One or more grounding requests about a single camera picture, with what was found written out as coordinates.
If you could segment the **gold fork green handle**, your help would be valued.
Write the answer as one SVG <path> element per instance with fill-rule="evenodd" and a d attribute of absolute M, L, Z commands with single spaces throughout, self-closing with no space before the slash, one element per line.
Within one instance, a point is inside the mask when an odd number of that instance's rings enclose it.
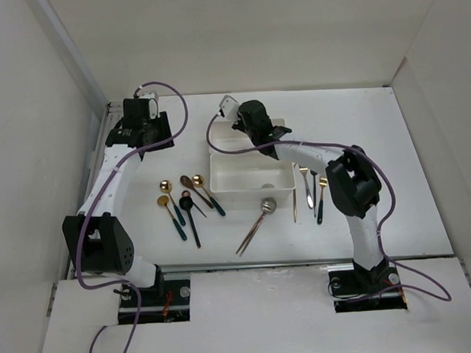
<path fill-rule="evenodd" d="M 321 176 L 320 181 L 319 181 L 319 186 L 320 186 L 320 199 L 318 202 L 318 209 L 317 209 L 317 214 L 316 214 L 316 219 L 317 219 L 317 224 L 321 225 L 323 223 L 323 209 L 324 209 L 324 190 L 327 187 L 327 178 Z"/>

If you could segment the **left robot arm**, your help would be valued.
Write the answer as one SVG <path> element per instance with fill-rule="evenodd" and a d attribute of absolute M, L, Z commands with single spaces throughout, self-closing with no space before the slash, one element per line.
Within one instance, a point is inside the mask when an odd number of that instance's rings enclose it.
<path fill-rule="evenodd" d="M 146 152 L 174 146 L 165 111 L 154 92 L 123 100 L 123 116 L 108 133 L 101 168 L 88 198 L 62 230 L 76 272 L 100 274 L 138 287 L 147 304 L 165 297 L 157 265 L 135 255 L 133 240 L 119 221 L 130 181 Z"/>

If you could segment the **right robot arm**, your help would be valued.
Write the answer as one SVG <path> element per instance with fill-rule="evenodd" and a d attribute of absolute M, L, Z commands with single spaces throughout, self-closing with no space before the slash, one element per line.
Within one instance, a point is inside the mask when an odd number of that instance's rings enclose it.
<path fill-rule="evenodd" d="M 331 200 L 349 224 L 354 248 L 354 282 L 363 291 L 373 291 L 382 283 L 388 263 L 376 237 L 381 182 L 372 165 L 362 156 L 362 149 L 353 146 L 335 153 L 326 146 L 313 148 L 284 141 L 282 137 L 291 129 L 274 126 L 260 101 L 238 103 L 226 98 L 224 102 L 223 116 L 233 123 L 234 130 L 245 133 L 261 154 L 326 172 Z"/>

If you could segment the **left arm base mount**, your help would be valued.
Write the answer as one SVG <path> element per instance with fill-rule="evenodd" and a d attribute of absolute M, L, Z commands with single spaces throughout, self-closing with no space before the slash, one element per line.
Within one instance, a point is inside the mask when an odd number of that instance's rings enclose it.
<path fill-rule="evenodd" d="M 157 287 L 140 289 L 139 324 L 177 323 L 190 321 L 191 275 L 186 273 L 167 273 Z M 136 292 L 128 285 L 114 289 L 120 296 L 118 324 L 131 325 L 135 320 L 138 299 Z"/>

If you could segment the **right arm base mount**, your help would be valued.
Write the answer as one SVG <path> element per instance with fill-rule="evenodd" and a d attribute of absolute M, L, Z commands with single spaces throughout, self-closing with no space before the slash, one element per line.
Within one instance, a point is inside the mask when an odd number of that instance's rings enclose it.
<path fill-rule="evenodd" d="M 363 284 L 348 265 L 328 271 L 327 290 L 334 299 L 337 314 L 375 310 L 407 310 L 406 298 L 397 269 L 390 265 L 387 273 L 374 284 Z"/>

